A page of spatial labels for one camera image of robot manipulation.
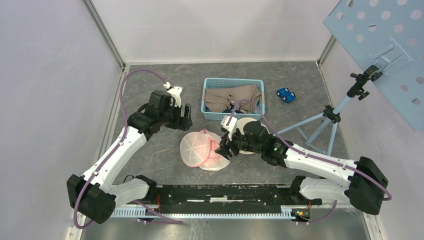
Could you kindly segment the blue perforated panel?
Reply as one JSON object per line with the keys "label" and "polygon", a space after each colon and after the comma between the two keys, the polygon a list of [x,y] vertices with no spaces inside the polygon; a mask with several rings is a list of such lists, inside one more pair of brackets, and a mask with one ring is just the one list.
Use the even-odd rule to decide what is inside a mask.
{"label": "blue perforated panel", "polygon": [[414,130],[424,128],[424,3],[341,0],[323,24]]}

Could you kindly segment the beige bra in basket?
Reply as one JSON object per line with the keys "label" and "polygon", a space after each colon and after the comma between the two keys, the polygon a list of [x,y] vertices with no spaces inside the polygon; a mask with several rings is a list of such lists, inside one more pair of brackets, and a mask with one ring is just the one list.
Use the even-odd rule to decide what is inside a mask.
{"label": "beige bra in basket", "polygon": [[209,88],[205,90],[204,104],[215,113],[225,112],[230,110],[232,106],[236,106],[240,100],[243,101],[239,106],[239,111],[242,113],[254,113],[255,106],[262,98],[262,93],[254,84],[241,85],[231,88]]}

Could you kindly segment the blue toy car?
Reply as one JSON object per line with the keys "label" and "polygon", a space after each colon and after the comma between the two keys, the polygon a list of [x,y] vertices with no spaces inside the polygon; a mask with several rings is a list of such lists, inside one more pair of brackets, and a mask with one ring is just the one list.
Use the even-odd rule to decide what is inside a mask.
{"label": "blue toy car", "polygon": [[281,98],[285,103],[291,103],[296,99],[296,95],[291,92],[287,87],[283,87],[277,90],[276,95]]}

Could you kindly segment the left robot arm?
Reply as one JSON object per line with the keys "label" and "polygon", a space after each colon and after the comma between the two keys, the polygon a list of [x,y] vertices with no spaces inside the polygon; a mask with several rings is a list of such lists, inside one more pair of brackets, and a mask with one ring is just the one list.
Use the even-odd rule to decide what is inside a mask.
{"label": "left robot arm", "polygon": [[118,173],[134,153],[144,146],[161,127],[187,131],[192,125],[191,106],[182,106],[181,86],[167,91],[155,90],[148,103],[131,114],[112,146],[81,176],[71,175],[67,182],[70,206],[92,222],[102,224],[113,211],[134,200],[153,203],[157,190],[154,181],[136,177],[114,185]]}

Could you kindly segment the blue tripod stand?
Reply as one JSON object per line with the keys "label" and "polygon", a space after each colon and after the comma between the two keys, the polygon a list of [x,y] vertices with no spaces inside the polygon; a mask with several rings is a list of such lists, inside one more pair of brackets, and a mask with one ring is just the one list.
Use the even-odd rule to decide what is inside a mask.
{"label": "blue tripod stand", "polygon": [[[346,92],[346,96],[340,101],[340,103],[336,107],[326,105],[322,113],[312,116],[287,128],[284,128],[278,131],[278,133],[283,134],[290,130],[296,129],[305,138],[305,144],[307,146],[309,146],[316,152],[330,156],[332,154],[337,129],[341,121],[340,112],[353,98],[358,97],[358,100],[360,101],[366,98],[370,94],[368,91],[364,90],[364,86],[366,85],[366,83],[374,82],[383,75],[383,71],[375,65],[371,65],[363,73],[351,73],[350,77],[354,78],[355,83],[349,88],[349,90]],[[301,129],[301,126],[319,119],[322,119],[321,124],[317,127],[317,129],[312,133],[311,136],[306,136],[304,131]],[[324,150],[314,146],[313,142],[330,124],[332,125],[332,127],[327,149]]]}

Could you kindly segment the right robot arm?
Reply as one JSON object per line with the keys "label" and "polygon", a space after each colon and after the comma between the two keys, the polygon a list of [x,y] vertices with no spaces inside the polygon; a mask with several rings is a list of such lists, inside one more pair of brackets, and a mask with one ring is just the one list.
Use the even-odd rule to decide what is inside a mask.
{"label": "right robot arm", "polygon": [[215,152],[227,160],[242,151],[251,152],[259,154],[269,165],[317,175],[318,179],[295,177],[288,191],[295,204],[317,199],[341,201],[364,213],[378,215],[382,203],[392,199],[387,190],[388,179],[368,157],[351,160],[309,151],[272,135],[258,120],[239,129],[235,117],[226,117],[221,121],[221,130],[224,135]]}

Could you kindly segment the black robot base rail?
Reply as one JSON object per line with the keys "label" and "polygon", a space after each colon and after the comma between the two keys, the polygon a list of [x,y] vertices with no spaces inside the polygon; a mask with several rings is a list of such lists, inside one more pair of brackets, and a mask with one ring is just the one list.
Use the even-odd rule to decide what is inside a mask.
{"label": "black robot base rail", "polygon": [[276,214],[282,206],[320,206],[284,184],[155,185],[142,198],[161,214]]}

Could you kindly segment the white mesh laundry bag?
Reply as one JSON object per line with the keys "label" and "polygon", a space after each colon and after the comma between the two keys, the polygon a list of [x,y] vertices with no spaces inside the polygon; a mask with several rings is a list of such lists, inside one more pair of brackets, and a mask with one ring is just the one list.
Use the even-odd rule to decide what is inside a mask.
{"label": "white mesh laundry bag", "polygon": [[217,172],[226,168],[230,161],[215,152],[221,137],[207,129],[187,133],[181,140],[179,152],[185,165],[205,171]]}

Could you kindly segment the light blue plastic basket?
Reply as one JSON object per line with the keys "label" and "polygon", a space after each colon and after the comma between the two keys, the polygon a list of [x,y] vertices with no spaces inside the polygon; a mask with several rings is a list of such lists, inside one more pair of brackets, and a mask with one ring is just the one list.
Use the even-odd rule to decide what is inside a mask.
{"label": "light blue plastic basket", "polygon": [[257,107],[264,114],[265,113],[265,87],[264,82],[259,79],[241,79],[241,78],[216,78],[216,77],[207,77],[204,80],[203,90],[202,90],[202,99],[200,109],[206,120],[217,120],[221,121],[222,118],[230,115],[228,112],[212,112],[205,102],[206,90],[208,89],[227,89],[235,88],[246,85],[255,85],[259,92],[261,93],[260,99],[257,103]]}

